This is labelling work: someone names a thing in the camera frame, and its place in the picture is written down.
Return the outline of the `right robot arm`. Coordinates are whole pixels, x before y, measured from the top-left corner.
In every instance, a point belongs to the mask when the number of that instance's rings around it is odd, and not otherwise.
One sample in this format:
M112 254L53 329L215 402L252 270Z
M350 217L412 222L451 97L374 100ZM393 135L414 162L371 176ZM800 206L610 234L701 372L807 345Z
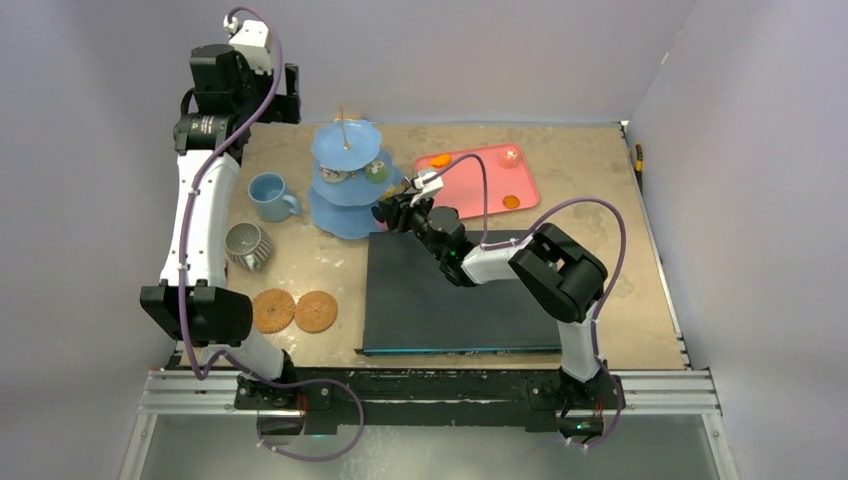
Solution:
M612 271L549 222L547 214L517 239L499 244L473 242L456 209L436 207L404 193L372 207L375 221L391 232L410 232L458 287L518 280L557 322L561 343L556 391L567 407L597 407L607 384L615 382L600 355L597 322L623 262Z

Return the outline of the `orange flower cookie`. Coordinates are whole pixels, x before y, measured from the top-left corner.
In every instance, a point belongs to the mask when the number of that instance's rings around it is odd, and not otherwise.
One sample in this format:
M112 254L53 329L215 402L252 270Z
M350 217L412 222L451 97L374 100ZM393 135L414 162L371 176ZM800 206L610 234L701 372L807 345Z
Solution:
M447 153L443 153L443 154L439 154L439 155L432 157L429 160L428 165L431 168L442 169L442 168L448 166L451 163L451 161L452 161L451 156Z

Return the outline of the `orange disc sweet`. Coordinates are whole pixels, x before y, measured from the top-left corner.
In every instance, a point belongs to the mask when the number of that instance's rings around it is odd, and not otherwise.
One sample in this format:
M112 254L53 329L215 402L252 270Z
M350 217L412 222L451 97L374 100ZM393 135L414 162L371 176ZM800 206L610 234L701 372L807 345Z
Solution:
M503 197L502 205L507 210L518 209L521 205L521 200L515 195L507 195Z

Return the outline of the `blue three-tier cake stand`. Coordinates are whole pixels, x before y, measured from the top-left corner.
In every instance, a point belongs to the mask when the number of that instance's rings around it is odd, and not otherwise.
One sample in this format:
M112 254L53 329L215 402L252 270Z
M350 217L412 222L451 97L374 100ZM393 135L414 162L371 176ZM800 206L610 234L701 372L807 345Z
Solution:
M396 192L403 174L382 147L382 133L367 120L338 117L319 128L311 145L313 164L308 191L310 217L320 230L343 240L360 240L380 230L371 209ZM389 178L372 184L364 167L373 160L391 166ZM340 183L328 183L319 167L347 171Z

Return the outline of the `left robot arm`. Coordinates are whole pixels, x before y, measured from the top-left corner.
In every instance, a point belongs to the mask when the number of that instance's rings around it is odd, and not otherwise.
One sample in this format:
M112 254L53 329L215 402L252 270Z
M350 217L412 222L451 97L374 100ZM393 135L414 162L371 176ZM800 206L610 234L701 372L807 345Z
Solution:
M250 128L298 123L297 69L279 51L233 41L193 49L194 85L184 95L173 128L178 202L169 253L157 284L140 290L140 305L175 341L186 346L198 379L225 358L260 381L272 408L297 399L289 355L253 325L248 296L227 287L226 220Z

